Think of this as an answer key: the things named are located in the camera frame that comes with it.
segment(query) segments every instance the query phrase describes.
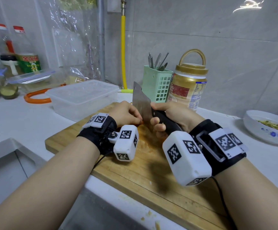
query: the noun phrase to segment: wrist strap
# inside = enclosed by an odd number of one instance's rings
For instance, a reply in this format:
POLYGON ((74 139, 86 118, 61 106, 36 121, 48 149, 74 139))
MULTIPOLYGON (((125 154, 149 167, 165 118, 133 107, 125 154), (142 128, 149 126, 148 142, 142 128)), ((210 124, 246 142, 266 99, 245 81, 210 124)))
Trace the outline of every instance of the wrist strap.
POLYGON ((108 116, 108 114, 99 113, 98 115, 92 116, 83 127, 78 136, 84 137, 94 143, 102 155, 113 152, 114 144, 109 142, 108 137, 110 137, 112 132, 117 130, 117 123, 112 117, 108 116))
MULTIPOLYGON (((202 149, 203 155, 210 164, 213 176, 234 165, 242 158, 246 157, 246 153, 239 153, 230 157, 230 154, 226 153, 226 151, 221 149, 217 145, 215 141, 216 139, 213 139, 211 137, 215 135, 217 131, 224 131, 224 129, 222 129, 222 127, 219 124, 212 122, 210 119, 207 119, 201 122, 199 125, 197 125, 190 132, 190 135, 195 140, 197 145, 202 149)), ((228 135, 226 135, 226 133, 224 133, 222 137, 231 140, 231 138, 228 135)))

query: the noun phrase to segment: clear plastic food container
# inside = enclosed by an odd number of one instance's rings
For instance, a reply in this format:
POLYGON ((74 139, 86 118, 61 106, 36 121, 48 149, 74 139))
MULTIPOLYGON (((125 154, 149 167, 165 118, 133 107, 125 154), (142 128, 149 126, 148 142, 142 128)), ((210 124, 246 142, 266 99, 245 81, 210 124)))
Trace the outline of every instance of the clear plastic food container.
POLYGON ((21 87, 26 93, 56 88, 64 84, 65 74, 61 69, 44 69, 33 73, 26 73, 8 78, 6 84, 14 84, 21 87))
POLYGON ((57 114, 80 121, 117 100, 119 87, 90 80, 49 89, 47 94, 57 114))

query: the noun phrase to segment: black cable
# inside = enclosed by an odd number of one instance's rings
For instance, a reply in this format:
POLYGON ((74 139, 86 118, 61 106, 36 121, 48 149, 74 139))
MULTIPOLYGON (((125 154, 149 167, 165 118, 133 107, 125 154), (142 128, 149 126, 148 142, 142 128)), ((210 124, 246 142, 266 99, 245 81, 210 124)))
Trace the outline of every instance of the black cable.
POLYGON ((94 168, 101 162, 101 160, 104 159, 104 157, 108 156, 108 155, 111 154, 111 153, 113 153, 113 152, 109 152, 109 153, 106 153, 105 155, 103 155, 102 158, 99 159, 98 162, 95 163, 95 165, 93 166, 93 169, 92 169, 92 170, 94 170, 94 168))
POLYGON ((217 187, 218 187, 219 194, 220 194, 220 198, 221 198, 221 202, 222 202, 222 205, 223 205, 223 207, 224 207, 224 210, 225 210, 225 213, 226 213, 227 217, 228 217, 229 220, 232 222, 234 229, 237 229, 237 227, 236 227, 236 225, 235 225, 235 223, 234 223, 234 221, 233 221, 231 215, 229 214, 229 210, 227 209, 227 206, 226 206, 226 204, 225 204, 225 202, 224 202, 223 193, 222 193, 222 190, 221 190, 221 188, 220 188, 220 185, 219 185, 218 181, 216 180, 216 178, 215 178, 214 176, 211 176, 211 178, 215 181, 215 183, 216 183, 216 185, 217 185, 217 187))

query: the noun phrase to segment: wooden cutting board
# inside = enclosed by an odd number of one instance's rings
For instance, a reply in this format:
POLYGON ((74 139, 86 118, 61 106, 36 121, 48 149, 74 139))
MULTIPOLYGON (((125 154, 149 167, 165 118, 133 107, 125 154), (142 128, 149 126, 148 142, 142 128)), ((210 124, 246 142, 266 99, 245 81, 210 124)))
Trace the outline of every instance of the wooden cutting board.
MULTIPOLYGON (((98 112, 108 113, 115 104, 98 112)), ((46 149, 54 154, 64 149, 92 115, 46 139, 46 149)), ((187 229, 232 229, 214 182, 208 179, 194 187, 179 185, 162 150, 162 141, 144 125, 138 131, 133 161, 121 162, 112 155, 91 174, 187 229)))

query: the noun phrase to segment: black knife handle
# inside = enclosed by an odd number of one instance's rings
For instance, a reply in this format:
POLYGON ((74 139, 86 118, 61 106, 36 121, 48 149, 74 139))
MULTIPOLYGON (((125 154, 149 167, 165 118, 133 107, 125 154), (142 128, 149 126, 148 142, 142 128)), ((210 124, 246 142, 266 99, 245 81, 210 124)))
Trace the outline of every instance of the black knife handle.
POLYGON ((164 111, 154 110, 152 108, 152 116, 158 117, 160 120, 159 123, 163 123, 166 125, 166 133, 168 135, 170 135, 174 131, 183 131, 183 129, 176 122, 172 121, 166 116, 166 113, 164 111))

